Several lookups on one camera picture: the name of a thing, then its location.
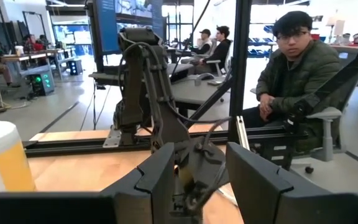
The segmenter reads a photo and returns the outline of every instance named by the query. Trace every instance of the black equipment box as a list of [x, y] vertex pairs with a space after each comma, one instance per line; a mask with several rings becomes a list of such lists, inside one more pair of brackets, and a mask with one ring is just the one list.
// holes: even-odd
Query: black equipment box
[[27, 80], [30, 81], [36, 96], [47, 96], [55, 91], [53, 76], [50, 72], [28, 75]]
[[81, 75], [83, 72], [81, 59], [76, 58], [67, 62], [70, 68], [70, 75]]

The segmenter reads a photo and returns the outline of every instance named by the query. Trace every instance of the chair wheel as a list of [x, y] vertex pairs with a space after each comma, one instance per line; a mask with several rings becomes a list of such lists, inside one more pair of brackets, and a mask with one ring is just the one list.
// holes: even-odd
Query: chair wheel
[[307, 174], [311, 174], [311, 173], [313, 173], [313, 171], [314, 171], [314, 168], [313, 168], [313, 167], [305, 167], [305, 172], [306, 172]]

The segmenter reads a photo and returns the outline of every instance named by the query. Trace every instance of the glasses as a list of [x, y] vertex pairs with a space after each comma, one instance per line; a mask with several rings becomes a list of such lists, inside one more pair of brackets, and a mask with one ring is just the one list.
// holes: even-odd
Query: glasses
[[281, 37], [277, 37], [277, 40], [287, 44], [289, 43], [290, 39], [292, 38], [295, 42], [298, 42], [304, 35], [308, 34], [309, 32], [298, 32], [295, 35], [287, 36], [283, 35]]

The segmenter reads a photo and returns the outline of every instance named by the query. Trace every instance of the concrete floor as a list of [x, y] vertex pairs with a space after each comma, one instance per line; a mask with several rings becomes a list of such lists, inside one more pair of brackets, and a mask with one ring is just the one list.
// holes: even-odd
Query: concrete floor
[[[10, 121], [16, 124], [21, 138], [28, 140], [35, 134], [39, 133], [55, 118], [61, 115], [69, 107], [74, 104], [77, 105], [67, 113], [60, 121], [50, 127], [47, 132], [57, 131], [79, 131], [81, 123], [86, 115], [85, 124], [82, 130], [93, 129], [93, 104], [90, 105], [86, 112], [91, 99], [93, 98], [93, 81], [88, 78], [94, 70], [92, 58], [84, 59], [83, 67], [85, 70], [82, 77], [65, 77], [63, 82], [56, 78], [57, 87], [55, 92], [50, 96], [40, 97], [34, 100], [30, 106], [17, 110], [9, 110], [0, 114], [0, 120]], [[267, 63], [264, 59], [250, 58], [247, 66], [246, 88], [244, 93], [244, 108], [256, 106], [257, 101], [255, 95], [249, 90], [254, 88], [260, 71]], [[116, 103], [121, 99], [121, 94], [118, 87], [108, 87], [107, 90], [96, 90], [96, 108], [95, 112], [98, 116], [103, 108], [103, 103], [106, 99], [103, 112], [100, 115], [96, 129], [109, 129], [112, 124], [112, 113], [115, 109]], [[12, 106], [21, 105], [22, 102], [14, 101], [12, 99], [5, 99]], [[202, 119], [211, 119], [216, 117], [223, 117], [228, 115], [229, 100], [225, 100], [224, 106], [219, 106], [207, 112]], [[353, 93], [349, 106], [342, 119], [342, 136], [345, 139], [347, 150], [358, 157], [358, 88]]]

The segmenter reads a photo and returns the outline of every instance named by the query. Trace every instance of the computer tower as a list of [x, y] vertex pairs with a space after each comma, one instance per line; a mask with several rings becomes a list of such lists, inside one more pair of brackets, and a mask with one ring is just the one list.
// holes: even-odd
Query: computer tower
[[76, 58], [67, 62], [70, 68], [70, 75], [81, 75], [83, 72], [81, 59]]
[[35, 96], [47, 96], [55, 91], [53, 75], [50, 72], [27, 76]]

